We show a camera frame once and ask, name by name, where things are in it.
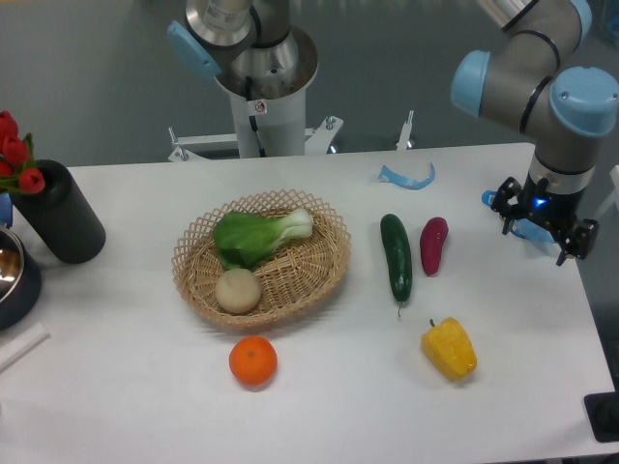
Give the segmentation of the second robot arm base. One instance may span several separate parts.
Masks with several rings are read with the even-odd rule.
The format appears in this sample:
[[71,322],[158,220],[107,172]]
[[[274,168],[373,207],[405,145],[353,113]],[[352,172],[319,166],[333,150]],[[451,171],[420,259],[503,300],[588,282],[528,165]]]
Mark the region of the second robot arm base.
[[318,70],[316,46],[291,23],[288,1],[189,1],[166,35],[196,75],[248,101],[291,96]]

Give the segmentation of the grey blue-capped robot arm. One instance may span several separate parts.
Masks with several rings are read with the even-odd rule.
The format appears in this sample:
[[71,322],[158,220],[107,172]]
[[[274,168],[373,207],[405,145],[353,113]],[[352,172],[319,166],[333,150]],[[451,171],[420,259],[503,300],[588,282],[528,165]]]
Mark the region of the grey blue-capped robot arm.
[[482,1],[507,35],[497,53],[475,50],[460,62],[452,103],[517,130],[534,143],[526,180],[508,178],[490,205],[508,234],[521,219],[548,232],[556,263],[583,259],[599,224],[576,209],[592,179],[601,145],[618,119],[618,82],[597,68],[565,66],[592,24],[585,1]]

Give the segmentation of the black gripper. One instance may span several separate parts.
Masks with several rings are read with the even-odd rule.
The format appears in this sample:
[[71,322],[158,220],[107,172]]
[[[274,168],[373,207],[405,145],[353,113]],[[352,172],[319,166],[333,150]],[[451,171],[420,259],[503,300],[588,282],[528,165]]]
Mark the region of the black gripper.
[[513,177],[498,188],[490,209],[502,220],[503,235],[512,231],[533,242],[558,243],[561,248],[556,265],[567,259],[585,259],[597,240],[600,225],[591,218],[578,219],[577,206],[585,192],[556,193],[539,189],[526,178],[524,187]]

